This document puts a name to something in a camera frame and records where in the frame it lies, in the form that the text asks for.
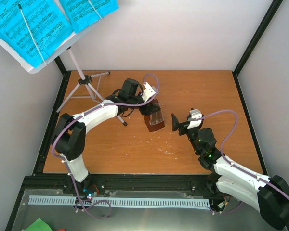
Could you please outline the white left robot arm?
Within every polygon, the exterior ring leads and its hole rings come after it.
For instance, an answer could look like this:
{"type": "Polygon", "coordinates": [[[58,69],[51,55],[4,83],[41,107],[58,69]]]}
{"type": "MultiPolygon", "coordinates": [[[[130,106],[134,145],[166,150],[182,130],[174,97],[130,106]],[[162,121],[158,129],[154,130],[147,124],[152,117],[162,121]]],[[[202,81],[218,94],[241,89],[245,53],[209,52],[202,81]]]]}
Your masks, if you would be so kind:
{"type": "Polygon", "coordinates": [[[86,179],[89,172],[82,157],[87,133],[128,109],[138,109],[144,116],[158,112],[160,107],[153,103],[158,90],[159,86],[128,78],[120,89],[116,89],[95,107],[80,114],[65,113],[60,116],[53,134],[52,154],[66,165],[68,174],[74,179],[75,190],[84,194],[91,187],[91,182],[86,179]]]}

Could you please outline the brown wooden metronome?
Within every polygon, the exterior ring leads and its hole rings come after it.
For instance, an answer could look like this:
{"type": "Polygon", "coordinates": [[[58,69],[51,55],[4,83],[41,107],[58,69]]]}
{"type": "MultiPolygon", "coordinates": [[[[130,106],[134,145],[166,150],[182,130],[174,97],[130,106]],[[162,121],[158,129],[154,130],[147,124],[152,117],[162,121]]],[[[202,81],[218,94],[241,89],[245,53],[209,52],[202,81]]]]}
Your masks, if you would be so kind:
{"type": "Polygon", "coordinates": [[[149,132],[155,132],[165,127],[162,110],[157,99],[140,109],[149,132]]]}

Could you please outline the clear plastic metronome cover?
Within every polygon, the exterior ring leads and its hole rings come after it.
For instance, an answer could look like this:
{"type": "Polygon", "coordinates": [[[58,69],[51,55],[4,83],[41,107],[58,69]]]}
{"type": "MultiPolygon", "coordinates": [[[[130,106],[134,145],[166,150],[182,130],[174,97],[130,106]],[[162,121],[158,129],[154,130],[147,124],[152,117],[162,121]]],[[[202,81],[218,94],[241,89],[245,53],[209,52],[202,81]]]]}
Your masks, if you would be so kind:
{"type": "Polygon", "coordinates": [[[163,117],[162,110],[160,110],[158,112],[154,112],[153,114],[150,115],[149,125],[160,126],[160,127],[164,126],[164,117],[163,117]]]}

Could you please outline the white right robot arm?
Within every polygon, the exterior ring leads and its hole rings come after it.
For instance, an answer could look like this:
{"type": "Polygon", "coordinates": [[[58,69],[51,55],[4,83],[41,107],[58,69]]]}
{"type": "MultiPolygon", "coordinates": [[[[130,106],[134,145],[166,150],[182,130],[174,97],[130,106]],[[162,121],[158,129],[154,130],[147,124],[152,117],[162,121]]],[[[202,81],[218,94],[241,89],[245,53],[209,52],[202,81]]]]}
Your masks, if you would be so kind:
{"type": "Polygon", "coordinates": [[[226,156],[216,147],[211,128],[203,128],[204,116],[190,110],[185,122],[171,116],[172,130],[186,135],[202,167],[211,171],[212,192],[225,193],[257,210],[271,227],[282,230],[289,223],[289,186],[279,175],[257,173],[226,156]]]}

